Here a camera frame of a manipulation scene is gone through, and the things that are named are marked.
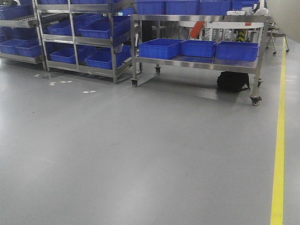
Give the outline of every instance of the yellow stripe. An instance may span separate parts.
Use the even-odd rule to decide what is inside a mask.
[[[283,225],[285,188],[285,67],[286,52],[283,45],[277,143],[275,154],[271,225]]]

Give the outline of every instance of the orange object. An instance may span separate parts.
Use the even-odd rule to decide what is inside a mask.
[[[195,26],[193,27],[192,31],[191,31],[191,38],[196,38],[200,35],[200,32],[204,26],[205,22],[196,22]]]

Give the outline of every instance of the metal frame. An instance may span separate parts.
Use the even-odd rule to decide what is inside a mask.
[[[44,22],[42,20],[43,13],[52,13],[52,14],[53,13],[57,13],[57,14],[65,13],[66,15],[69,16],[69,19],[71,21],[72,36],[50,35],[50,34],[41,33],[41,40],[42,40],[43,47],[44,47],[46,67],[47,67],[48,71],[50,71],[51,68],[58,68],[58,69],[82,72],[82,73],[87,73],[87,74],[101,75],[101,76],[110,77],[113,79],[114,83],[117,83],[120,75],[122,75],[122,73],[126,69],[131,67],[132,60],[130,59],[126,63],[124,63],[121,67],[117,68],[116,52],[115,52],[114,48],[116,47],[115,43],[118,43],[118,38],[113,38],[113,34],[114,34],[113,15],[124,8],[132,6],[135,3],[134,0],[122,0],[121,2],[115,3],[115,4],[112,3],[112,0],[109,0],[108,4],[80,4],[80,5],[72,4],[71,0],[68,0],[68,4],[66,4],[66,5],[40,5],[40,4],[38,4],[38,0],[33,0],[33,1],[35,1],[35,4],[36,4],[37,18],[39,21],[40,30],[42,30],[42,26],[44,24]],[[74,13],[108,14],[109,22],[110,22],[110,26],[111,26],[110,39],[77,37],[75,35],[75,29],[74,29],[74,21],[73,21]],[[58,18],[56,18],[55,16],[52,18],[52,22],[54,22],[54,21],[58,21]],[[126,40],[129,40],[130,31],[128,33],[122,35],[119,38],[120,38],[120,40],[122,40],[122,43],[124,43]],[[55,61],[51,61],[50,59],[48,59],[47,49],[45,46],[46,42],[72,44],[74,47],[74,50],[75,50],[76,64],[55,62]],[[112,52],[112,70],[81,65],[78,60],[77,45],[92,45],[92,46],[99,46],[99,47],[110,47],[112,49],[112,51],[111,51]]]
[[[155,64],[156,73],[160,73],[159,65],[169,65],[178,67],[189,67],[189,68],[202,68],[202,69],[213,69],[220,71],[232,71],[249,73],[255,75],[254,86],[250,98],[253,105],[258,105],[262,99],[258,95],[258,87],[260,85],[261,68],[263,62],[264,50],[266,47],[266,37],[268,32],[268,23],[270,17],[268,16],[212,16],[212,15],[131,15],[131,28],[135,26],[135,23],[141,21],[156,21],[159,26],[160,21],[205,21],[205,22],[240,22],[240,23],[263,23],[263,27],[259,28],[261,32],[260,38],[260,50],[259,57],[255,62],[235,61],[235,60],[217,60],[212,59],[211,63],[202,62],[190,62],[184,61],[184,57],[178,56],[172,60],[160,60],[151,58],[138,57],[136,54],[135,46],[135,33],[131,32],[131,53],[132,53],[132,85],[137,86],[137,75],[142,72],[142,63]],[[157,38],[159,38],[159,29],[157,29]],[[142,33],[139,35],[140,42],[142,42]],[[136,70],[136,63],[140,64],[140,70]]]
[[[41,36],[40,36],[40,30],[38,26],[38,16],[36,12],[36,7],[34,0],[32,0],[32,7],[33,7],[33,15],[29,16],[24,16],[20,18],[16,18],[13,20],[0,20],[0,26],[6,26],[6,27],[15,27],[15,28],[37,28],[37,35],[39,39],[39,44],[42,46],[41,42]],[[43,55],[37,56],[35,58],[32,57],[26,57],[26,56],[21,56],[21,55],[11,55],[11,54],[5,54],[5,53],[0,53],[1,58],[9,59],[9,60],[15,60],[15,61],[20,61],[20,62],[27,62],[27,63],[32,63],[32,64],[39,64],[43,63],[44,68],[45,66],[45,60]]]

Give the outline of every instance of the caster wheel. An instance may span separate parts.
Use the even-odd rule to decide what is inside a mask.
[[[160,67],[155,67],[155,72],[156,72],[157,74],[160,74]]]
[[[137,86],[137,80],[131,80],[132,86],[136,87]]]
[[[262,100],[262,97],[258,96],[258,97],[250,97],[252,100],[252,104],[253,105],[259,105],[260,101]]]
[[[255,106],[256,106],[256,105],[259,105],[259,100],[253,100],[253,101],[252,101],[252,104],[255,105]]]

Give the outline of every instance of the black backpack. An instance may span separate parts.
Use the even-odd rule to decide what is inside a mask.
[[[230,92],[240,92],[243,90],[249,90],[249,75],[245,73],[235,73],[235,72],[222,72],[221,76],[217,78],[217,86],[221,90],[226,90]]]

